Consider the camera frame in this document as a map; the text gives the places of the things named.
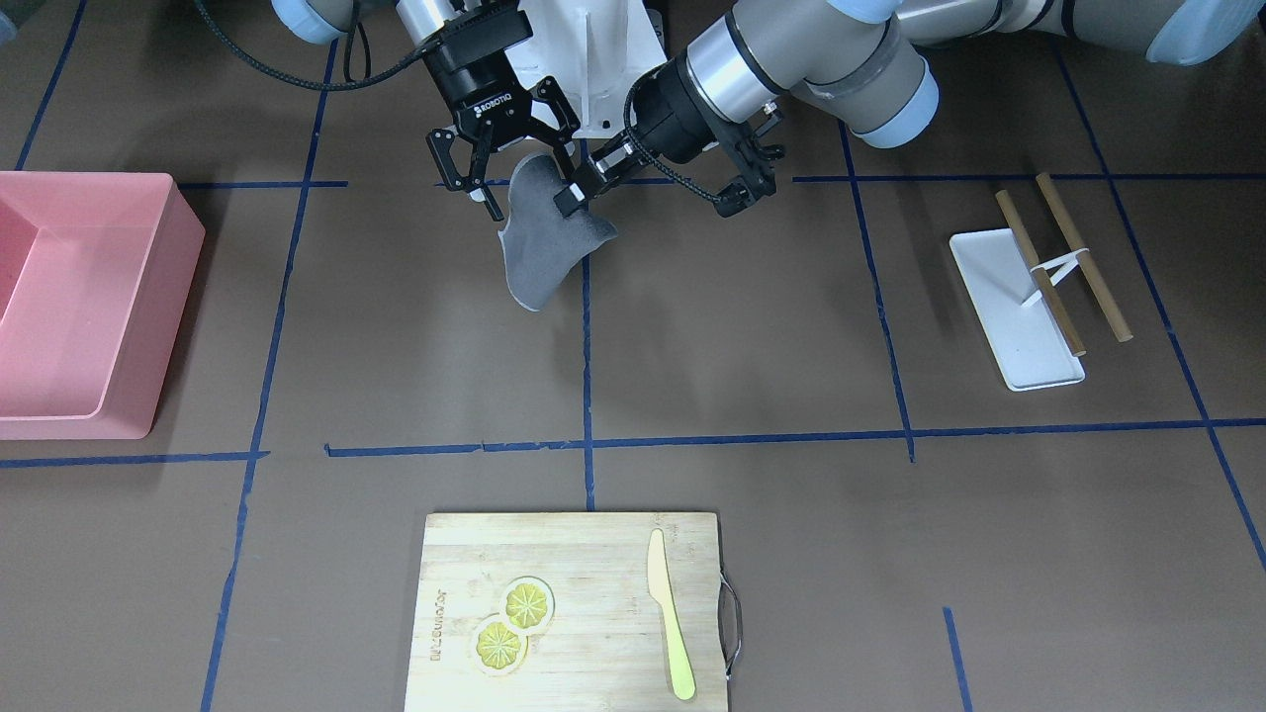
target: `toy knife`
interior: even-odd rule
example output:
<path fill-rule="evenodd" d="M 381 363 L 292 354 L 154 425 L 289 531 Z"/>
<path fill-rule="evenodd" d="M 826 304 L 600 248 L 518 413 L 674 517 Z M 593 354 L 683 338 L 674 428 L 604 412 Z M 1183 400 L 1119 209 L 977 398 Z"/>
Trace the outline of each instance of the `toy knife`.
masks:
<path fill-rule="evenodd" d="M 677 699 L 690 699 L 695 696 L 695 674 L 690 669 L 690 656 L 686 655 L 686 641 L 681 637 L 681 625 L 677 623 L 677 607 L 672 603 L 668 559 L 663 551 L 663 530 L 651 532 L 651 544 L 646 550 L 646 578 L 651 597 L 663 612 L 663 637 L 668 649 L 672 694 L 676 694 Z"/>

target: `wooden cutting board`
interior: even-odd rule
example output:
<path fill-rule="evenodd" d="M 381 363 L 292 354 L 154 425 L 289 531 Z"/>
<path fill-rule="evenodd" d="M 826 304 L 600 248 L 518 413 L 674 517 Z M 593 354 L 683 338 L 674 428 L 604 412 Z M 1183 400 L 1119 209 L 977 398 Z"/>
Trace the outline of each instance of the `wooden cutting board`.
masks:
<path fill-rule="evenodd" d="M 660 606 L 647 588 L 651 531 L 668 576 L 696 692 L 672 694 Z M 476 626 L 519 576 L 549 584 L 555 614 L 514 671 L 492 677 Z M 405 712 L 725 712 L 718 632 L 720 552 L 711 513 L 432 514 Z"/>

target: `lemon slice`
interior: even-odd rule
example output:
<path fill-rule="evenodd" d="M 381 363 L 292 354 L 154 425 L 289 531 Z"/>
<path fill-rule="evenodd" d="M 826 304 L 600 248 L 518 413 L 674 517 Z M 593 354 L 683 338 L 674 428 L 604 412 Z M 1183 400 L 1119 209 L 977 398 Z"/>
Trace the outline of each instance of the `lemon slice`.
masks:
<path fill-rule="evenodd" d="M 485 620 L 475 628 L 475 659 L 487 675 L 514 671 L 528 654 L 528 639 L 506 627 L 500 616 Z"/>
<path fill-rule="evenodd" d="M 514 579 L 505 587 L 501 612 L 511 631 L 523 636 L 536 635 L 553 618 L 553 592 L 549 584 L 534 576 Z"/>

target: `pink plastic bin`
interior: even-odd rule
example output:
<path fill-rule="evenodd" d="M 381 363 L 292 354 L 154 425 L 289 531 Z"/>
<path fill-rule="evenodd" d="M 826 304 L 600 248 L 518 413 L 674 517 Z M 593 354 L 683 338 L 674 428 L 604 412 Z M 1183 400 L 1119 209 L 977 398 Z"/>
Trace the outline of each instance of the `pink plastic bin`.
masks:
<path fill-rule="evenodd" d="M 205 231 L 171 176 L 0 172 L 0 440 L 137 440 Z"/>

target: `wooden stick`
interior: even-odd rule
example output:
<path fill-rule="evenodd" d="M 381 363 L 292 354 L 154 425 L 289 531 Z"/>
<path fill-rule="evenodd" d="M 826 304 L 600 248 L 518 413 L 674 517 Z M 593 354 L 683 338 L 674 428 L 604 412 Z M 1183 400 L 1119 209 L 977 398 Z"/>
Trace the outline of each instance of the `wooden stick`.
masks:
<path fill-rule="evenodd" d="M 1081 239 L 1081 232 L 1074 224 L 1072 215 L 1069 213 L 1069 208 L 1065 207 L 1063 199 L 1060 198 L 1060 193 L 1055 190 L 1055 181 L 1051 180 L 1051 175 L 1038 174 L 1037 186 L 1042 189 L 1042 196 L 1046 198 L 1046 204 L 1051 207 L 1055 222 L 1060 223 L 1060 231 L 1063 233 L 1063 239 L 1069 241 L 1069 247 L 1075 251 L 1085 248 L 1086 243 Z M 1120 313 L 1117 299 L 1113 298 L 1112 290 L 1108 289 L 1108 283 L 1104 281 L 1104 276 L 1099 271 L 1099 265 L 1095 264 L 1095 258 L 1090 252 L 1080 252 L 1077 253 L 1077 264 L 1081 265 L 1081 274 L 1086 275 L 1090 291 L 1095 293 L 1099 309 L 1106 317 L 1108 326 L 1112 327 L 1112 333 L 1117 337 L 1117 341 L 1124 343 L 1134 338 L 1133 332 L 1129 331 L 1129 324 L 1125 323 L 1125 315 Z"/>
<path fill-rule="evenodd" d="M 1069 345 L 1069 351 L 1074 356 L 1085 355 L 1086 347 L 1081 343 L 1077 329 L 1072 328 L 1072 319 L 1069 318 L 1069 310 L 1063 308 L 1063 300 L 1060 299 L 1060 295 L 1055 291 L 1055 285 L 1051 284 L 1051 275 L 1046 274 L 1046 270 L 1033 269 L 1041 262 L 1037 258 L 1037 250 L 1033 247 L 1033 241 L 1029 239 L 1028 231 L 1024 229 L 1024 223 L 1020 220 L 1019 210 L 1015 209 L 1015 203 L 1012 203 L 1012 196 L 1005 190 L 999 190 L 994 198 L 998 199 L 998 207 L 1003 209 L 1006 226 L 1015 233 L 1015 243 L 1019 245 L 1020 252 L 1024 255 L 1024 264 L 1028 265 L 1033 275 L 1033 281 L 1037 283 L 1037 288 L 1042 291 L 1042 299 L 1051 308 L 1051 314 L 1055 317 L 1055 323 L 1063 334 L 1065 343 Z"/>

